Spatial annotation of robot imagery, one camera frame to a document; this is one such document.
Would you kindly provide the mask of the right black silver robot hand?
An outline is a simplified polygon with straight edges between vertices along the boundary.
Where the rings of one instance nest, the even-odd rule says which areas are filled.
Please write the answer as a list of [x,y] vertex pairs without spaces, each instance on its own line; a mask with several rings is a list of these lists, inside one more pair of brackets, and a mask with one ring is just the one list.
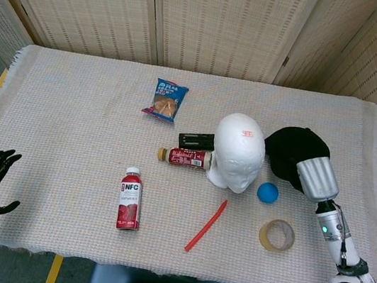
[[335,199],[339,193],[332,163],[328,157],[316,157],[297,164],[304,195],[317,204]]

